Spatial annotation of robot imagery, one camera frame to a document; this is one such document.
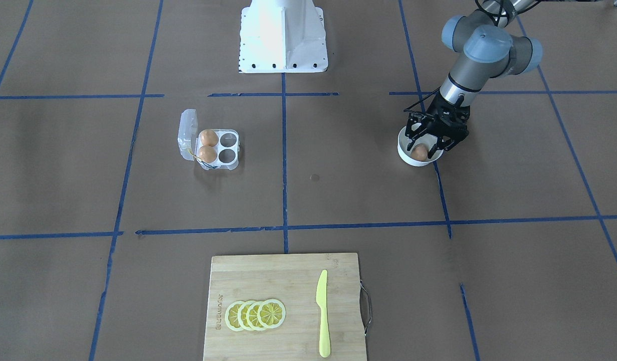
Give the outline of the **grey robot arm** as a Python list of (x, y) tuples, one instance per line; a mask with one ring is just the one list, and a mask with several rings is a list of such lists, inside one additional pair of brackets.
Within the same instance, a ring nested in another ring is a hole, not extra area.
[(490, 79), (537, 69), (543, 47), (535, 38), (518, 37), (506, 27), (538, 1), (484, 1), (468, 16), (449, 19), (441, 41), (459, 54), (427, 110), (411, 105), (400, 131), (397, 152), (412, 166), (437, 161), (469, 135), (471, 103)]

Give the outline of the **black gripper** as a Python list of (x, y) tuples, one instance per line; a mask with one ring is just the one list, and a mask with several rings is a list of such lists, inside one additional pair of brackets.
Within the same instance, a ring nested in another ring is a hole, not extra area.
[(428, 158), (435, 158), (438, 151), (453, 148), (455, 143), (464, 141), (469, 135), (467, 121), (470, 107), (461, 107), (464, 100), (460, 96), (456, 103), (448, 102), (438, 92), (429, 94), (406, 108), (407, 124), (404, 131), (407, 137), (406, 151), (412, 152), (413, 147), (425, 134), (435, 137), (434, 144), (428, 151)]

